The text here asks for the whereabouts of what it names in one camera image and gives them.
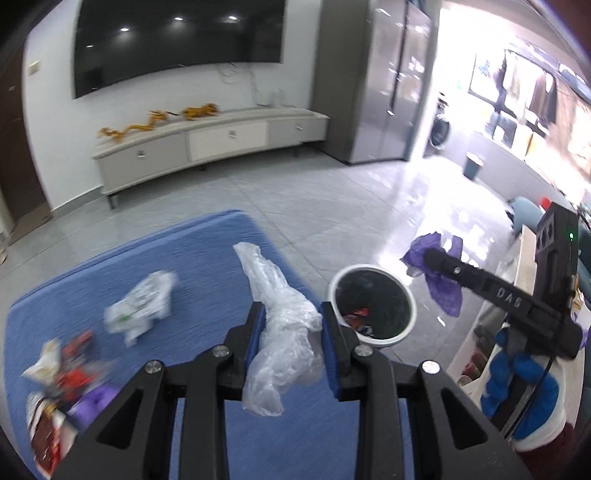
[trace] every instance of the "refrigerator handle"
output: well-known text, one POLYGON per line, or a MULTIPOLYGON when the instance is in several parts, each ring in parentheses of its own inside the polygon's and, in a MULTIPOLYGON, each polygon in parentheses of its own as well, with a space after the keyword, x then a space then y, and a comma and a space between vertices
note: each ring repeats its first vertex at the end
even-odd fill
POLYGON ((394 114, 394 102, 396 101, 396 94, 398 93, 398 83, 400 81, 400 68, 402 67, 402 58, 404 57, 404 44, 406 43, 407 28, 408 28, 408 4, 409 0, 404 5, 404 25, 402 26, 402 40, 400 41, 400 52, 398 55, 398 66, 396 67, 396 76, 394 77, 394 88, 392 88, 392 96, 390 97, 390 115, 394 114))

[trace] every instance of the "golden dragon figurine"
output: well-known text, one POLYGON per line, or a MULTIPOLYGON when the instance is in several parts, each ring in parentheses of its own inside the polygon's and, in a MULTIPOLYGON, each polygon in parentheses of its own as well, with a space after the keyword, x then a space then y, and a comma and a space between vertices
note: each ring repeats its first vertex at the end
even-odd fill
POLYGON ((199 107, 189 106, 180 113, 167 112, 164 110, 150 110, 150 116, 148 117, 147 125, 128 125, 123 130, 115 130, 109 127, 103 127, 99 130, 98 136, 112 137, 115 142, 121 142, 130 130, 141 130, 142 132, 153 130, 157 122, 168 121, 170 115, 182 115, 185 120, 193 120, 202 116, 216 115, 218 111, 219 109, 215 103, 207 103, 199 107))

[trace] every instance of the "door frame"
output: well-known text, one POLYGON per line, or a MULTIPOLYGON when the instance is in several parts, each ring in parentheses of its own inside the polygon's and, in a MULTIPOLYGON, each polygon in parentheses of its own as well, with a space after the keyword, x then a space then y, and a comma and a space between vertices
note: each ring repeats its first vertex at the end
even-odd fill
POLYGON ((12 215, 8 210, 6 201, 4 201, 2 189, 0 189, 0 233, 2 233, 5 238, 9 237, 14 230, 15 225, 14 218, 12 218, 12 215))

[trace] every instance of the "cabinet drawer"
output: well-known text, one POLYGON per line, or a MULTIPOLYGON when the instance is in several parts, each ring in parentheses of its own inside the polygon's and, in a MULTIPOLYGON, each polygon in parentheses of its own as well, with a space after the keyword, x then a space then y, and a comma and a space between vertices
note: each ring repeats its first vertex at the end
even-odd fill
POLYGON ((232 124, 189 133, 191 161, 239 155, 243 151, 267 146, 267 122, 232 124))
POLYGON ((269 122, 269 145, 288 147, 304 142, 324 140, 326 136, 325 118, 304 118, 276 120, 269 122))
POLYGON ((188 164, 183 134, 157 138, 98 160, 105 191, 188 164))

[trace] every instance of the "stainless steel refrigerator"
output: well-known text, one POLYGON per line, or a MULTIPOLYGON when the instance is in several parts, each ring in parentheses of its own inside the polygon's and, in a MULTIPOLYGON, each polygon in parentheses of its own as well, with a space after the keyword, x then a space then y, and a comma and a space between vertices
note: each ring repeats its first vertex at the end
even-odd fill
POLYGON ((312 110, 322 151, 346 163, 405 159, 431 21, 406 0, 323 0, 312 110))

